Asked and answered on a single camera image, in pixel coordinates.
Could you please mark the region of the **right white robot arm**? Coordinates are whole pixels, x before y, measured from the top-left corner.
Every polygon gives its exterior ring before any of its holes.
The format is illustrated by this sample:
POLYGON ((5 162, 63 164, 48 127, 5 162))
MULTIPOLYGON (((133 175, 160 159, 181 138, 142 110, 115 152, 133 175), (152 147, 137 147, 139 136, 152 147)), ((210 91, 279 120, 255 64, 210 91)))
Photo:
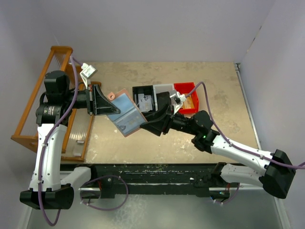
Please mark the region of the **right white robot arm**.
POLYGON ((296 174, 288 155, 255 149, 228 139, 220 131, 213 130, 213 122, 206 111, 191 117, 174 113, 166 105, 161 110, 146 115, 141 128, 160 136, 170 129, 193 135, 191 142, 199 151, 220 155, 240 163, 234 166, 218 163, 215 173, 226 183, 245 183, 262 187, 268 194, 285 199, 296 174))

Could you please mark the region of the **pink leather card holder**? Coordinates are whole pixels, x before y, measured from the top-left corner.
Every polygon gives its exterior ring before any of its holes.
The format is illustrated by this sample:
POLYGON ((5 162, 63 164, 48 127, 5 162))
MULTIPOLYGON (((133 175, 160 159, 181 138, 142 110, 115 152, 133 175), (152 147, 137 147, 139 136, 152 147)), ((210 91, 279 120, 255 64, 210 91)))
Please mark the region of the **pink leather card holder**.
POLYGON ((147 123, 126 89, 122 89, 116 94, 110 92, 107 97, 112 105, 120 110, 118 114, 109 114, 107 117, 124 137, 138 131, 142 124, 147 123))

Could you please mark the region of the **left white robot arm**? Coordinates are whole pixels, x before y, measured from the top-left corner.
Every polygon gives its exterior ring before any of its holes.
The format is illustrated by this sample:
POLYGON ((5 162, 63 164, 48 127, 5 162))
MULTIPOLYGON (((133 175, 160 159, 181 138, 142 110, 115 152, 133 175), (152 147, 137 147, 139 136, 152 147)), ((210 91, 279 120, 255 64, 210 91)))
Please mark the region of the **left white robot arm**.
POLYGON ((91 169, 81 167, 66 179, 60 178, 61 152, 73 109, 87 109, 90 115, 120 113, 102 93, 99 84, 85 90, 70 89, 70 80, 63 71, 45 75, 45 91, 36 110, 38 148, 35 170, 28 190, 20 193, 20 202, 34 209, 69 209, 74 190, 91 178, 91 169))

